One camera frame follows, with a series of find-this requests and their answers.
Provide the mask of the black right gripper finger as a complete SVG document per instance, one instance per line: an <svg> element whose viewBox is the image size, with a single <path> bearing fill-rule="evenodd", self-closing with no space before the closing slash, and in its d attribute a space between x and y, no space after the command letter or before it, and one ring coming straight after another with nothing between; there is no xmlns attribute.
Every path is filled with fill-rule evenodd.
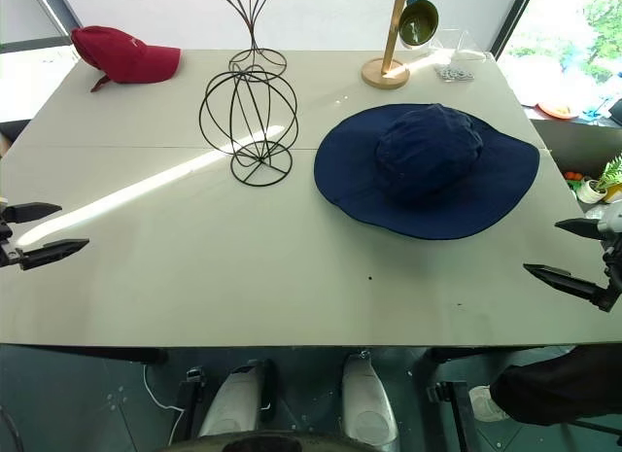
<svg viewBox="0 0 622 452"><path fill-rule="evenodd" d="M524 263L523 267L531 275L549 287L568 295L587 300L604 312L610 311L609 289L597 284L573 277L569 272L544 264Z"/></svg>
<svg viewBox="0 0 622 452"><path fill-rule="evenodd" d="M574 218L559 221L555 227L589 239L603 239L598 219Z"/></svg>

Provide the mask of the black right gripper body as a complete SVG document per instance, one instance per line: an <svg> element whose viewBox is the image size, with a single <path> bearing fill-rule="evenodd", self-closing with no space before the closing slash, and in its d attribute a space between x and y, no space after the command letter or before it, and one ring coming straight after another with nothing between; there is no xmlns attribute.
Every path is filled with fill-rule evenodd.
<svg viewBox="0 0 622 452"><path fill-rule="evenodd" d="M601 309L610 312L621 296L621 250L613 246L605 250L603 260L605 262L605 275L608 277L608 285L602 298Z"/></svg>

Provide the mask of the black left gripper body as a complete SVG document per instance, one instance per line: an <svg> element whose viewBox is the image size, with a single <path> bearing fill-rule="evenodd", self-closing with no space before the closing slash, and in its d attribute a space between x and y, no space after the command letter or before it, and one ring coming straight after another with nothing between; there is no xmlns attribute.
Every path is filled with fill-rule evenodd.
<svg viewBox="0 0 622 452"><path fill-rule="evenodd" d="M20 264L22 254L10 242L13 231L9 224L17 222L14 207L5 207L1 211L1 266Z"/></svg>

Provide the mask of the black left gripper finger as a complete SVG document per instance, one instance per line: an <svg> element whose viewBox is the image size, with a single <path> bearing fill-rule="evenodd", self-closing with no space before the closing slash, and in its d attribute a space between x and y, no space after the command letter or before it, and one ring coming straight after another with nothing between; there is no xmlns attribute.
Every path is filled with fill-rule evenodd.
<svg viewBox="0 0 622 452"><path fill-rule="evenodd" d="M5 208L5 222L8 224L33 222L61 210L61 206L45 202L16 204Z"/></svg>
<svg viewBox="0 0 622 452"><path fill-rule="evenodd" d="M88 239L63 239L45 244L42 248L23 252L19 260L22 270L61 261L81 251L89 243Z"/></svg>

